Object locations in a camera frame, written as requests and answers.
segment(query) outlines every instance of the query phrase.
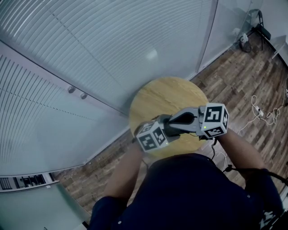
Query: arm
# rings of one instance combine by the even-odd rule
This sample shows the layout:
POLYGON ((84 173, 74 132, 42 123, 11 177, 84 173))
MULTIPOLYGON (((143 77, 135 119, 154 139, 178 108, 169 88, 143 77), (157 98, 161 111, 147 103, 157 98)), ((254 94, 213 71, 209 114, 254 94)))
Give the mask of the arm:
POLYGON ((103 195, 121 198, 128 202, 136 184, 142 157, 143 153, 139 143, 131 144, 127 153, 116 166, 103 195))
MULTIPOLYGON (((228 129, 226 134, 219 136, 218 140, 235 167, 265 168, 260 153, 231 129, 228 129)), ((250 173, 242 173, 241 175, 247 181, 250 173)))

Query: floor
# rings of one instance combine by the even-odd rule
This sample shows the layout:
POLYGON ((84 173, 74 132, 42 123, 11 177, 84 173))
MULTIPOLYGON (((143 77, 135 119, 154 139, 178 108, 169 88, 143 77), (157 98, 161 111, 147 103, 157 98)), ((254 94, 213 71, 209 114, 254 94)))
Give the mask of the floor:
MULTIPOLYGON (((230 115, 229 127, 236 132, 254 118, 251 106, 252 95, 258 97, 257 104, 264 114, 282 104, 284 83, 288 74, 287 68, 279 57, 271 60, 273 55, 271 47, 265 44, 264 50, 261 51, 261 40, 257 35, 252 35, 250 42, 251 53, 244 53, 237 48, 230 49, 192 79, 192 82, 207 95, 210 102, 226 105, 230 115)), ((257 119, 240 132, 241 136, 259 150, 267 168, 285 178, 288 176, 287 116, 288 109, 285 107, 281 109, 276 125, 268 126, 264 121, 257 119)), ((107 180, 131 139, 131 134, 127 132, 87 165, 54 173, 54 177, 61 181, 71 196, 89 214, 95 202, 101 198, 107 180)), ((206 142, 197 152, 211 156, 211 144, 211 141, 206 142)), ((219 144, 216 150, 223 151, 219 144)), ((224 156, 216 154, 214 159, 217 166, 223 168, 224 156)), ((146 166, 142 164, 130 202, 145 174, 146 166)), ((226 175, 236 184, 245 185, 237 172, 229 172, 226 175)), ((274 182, 279 191, 284 188, 278 180, 274 182)))

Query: chair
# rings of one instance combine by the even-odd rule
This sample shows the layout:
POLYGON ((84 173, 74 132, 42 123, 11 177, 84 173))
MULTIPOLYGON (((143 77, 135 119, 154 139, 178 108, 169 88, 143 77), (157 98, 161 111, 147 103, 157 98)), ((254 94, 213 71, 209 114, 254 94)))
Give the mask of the chair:
POLYGON ((264 28, 264 23, 263 23, 263 15, 262 12, 259 10, 258 11, 258 17, 259 17, 259 24, 256 27, 253 27, 251 29, 251 34, 254 32, 257 32, 261 36, 261 45, 262 45, 262 50, 263 50, 263 37, 266 38, 267 40, 271 39, 271 34, 264 28))

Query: wooden tabletop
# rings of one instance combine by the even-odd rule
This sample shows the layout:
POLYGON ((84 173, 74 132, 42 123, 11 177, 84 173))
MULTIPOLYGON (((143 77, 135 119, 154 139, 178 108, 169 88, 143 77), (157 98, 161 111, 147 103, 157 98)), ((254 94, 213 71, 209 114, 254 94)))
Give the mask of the wooden tabletop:
MULTIPOLYGON (((129 113, 130 130, 134 133, 141 122, 150 121, 160 114, 175 114, 186 107, 205 106, 208 99, 202 90, 190 81, 178 77, 163 77, 149 82, 135 96, 129 113)), ((154 151, 159 158, 193 153, 205 141, 182 134, 168 147, 154 151)))

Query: person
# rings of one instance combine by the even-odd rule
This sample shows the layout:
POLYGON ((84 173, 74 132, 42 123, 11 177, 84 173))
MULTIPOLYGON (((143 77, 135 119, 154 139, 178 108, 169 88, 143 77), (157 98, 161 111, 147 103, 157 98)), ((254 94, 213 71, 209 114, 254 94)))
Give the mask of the person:
MULTIPOLYGON (((218 141, 236 168, 267 170, 259 152, 232 130, 218 141)), ((89 230, 255 230, 283 213, 270 176, 241 172, 246 181, 243 189, 210 158, 196 153, 152 164, 127 207, 142 157, 139 144, 131 144, 93 208, 89 230)))

